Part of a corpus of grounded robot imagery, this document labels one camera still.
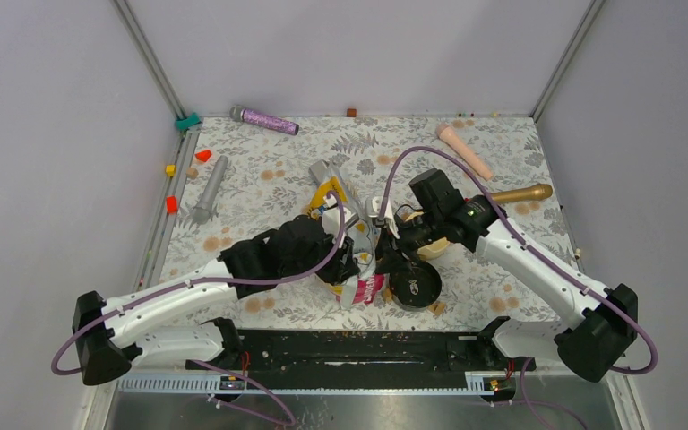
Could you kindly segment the cat print pet food bag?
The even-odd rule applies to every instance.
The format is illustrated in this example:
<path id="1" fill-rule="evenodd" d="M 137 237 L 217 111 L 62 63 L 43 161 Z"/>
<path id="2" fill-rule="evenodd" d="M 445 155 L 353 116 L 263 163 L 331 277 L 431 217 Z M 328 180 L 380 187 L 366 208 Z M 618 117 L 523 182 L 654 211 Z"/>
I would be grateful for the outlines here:
<path id="1" fill-rule="evenodd" d="M 385 277 L 376 272 L 375 231 L 365 201 L 350 177 L 331 161 L 318 160 L 310 167 L 317 189 L 305 214 L 319 221 L 325 232 L 336 236 L 340 229 L 338 204 L 328 196 L 335 192 L 345 211 L 345 236 L 337 256 L 318 278 L 336 297 L 340 307 L 369 305 L 384 286 Z"/>

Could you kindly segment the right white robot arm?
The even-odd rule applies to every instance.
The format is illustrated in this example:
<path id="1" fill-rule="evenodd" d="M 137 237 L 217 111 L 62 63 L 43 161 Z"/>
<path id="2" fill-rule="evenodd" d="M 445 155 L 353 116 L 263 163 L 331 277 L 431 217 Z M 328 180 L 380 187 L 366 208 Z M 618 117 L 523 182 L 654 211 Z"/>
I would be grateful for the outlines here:
<path id="1" fill-rule="evenodd" d="M 442 170 L 432 168 L 409 183 L 421 213 L 382 233 L 376 246 L 381 268 L 392 276 L 411 273 L 417 251 L 438 239 L 463 245 L 508 271 L 555 311 L 554 322 L 497 318 L 492 336 L 479 342 L 478 357 L 499 369 L 513 357 L 558 359 L 580 378 L 598 382 L 610 371 L 630 374 L 617 361 L 638 338 L 639 298 L 628 286 L 610 288 L 558 259 L 526 235 L 485 195 L 465 198 Z"/>

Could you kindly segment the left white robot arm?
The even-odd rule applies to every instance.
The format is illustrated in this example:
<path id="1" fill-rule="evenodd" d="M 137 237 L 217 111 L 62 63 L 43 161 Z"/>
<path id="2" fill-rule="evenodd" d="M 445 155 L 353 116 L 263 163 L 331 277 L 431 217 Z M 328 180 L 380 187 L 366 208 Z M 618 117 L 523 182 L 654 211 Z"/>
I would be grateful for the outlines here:
<path id="1" fill-rule="evenodd" d="M 359 273 L 354 240 L 298 216 L 221 251 L 201 268 L 148 292 L 104 298 L 92 290 L 75 302 L 72 343 L 87 386 L 111 382 L 136 366 L 213 361 L 230 368 L 242 356 L 235 325 L 219 317 L 195 329 L 172 322 L 208 305 L 235 303 L 315 275 L 328 283 Z"/>

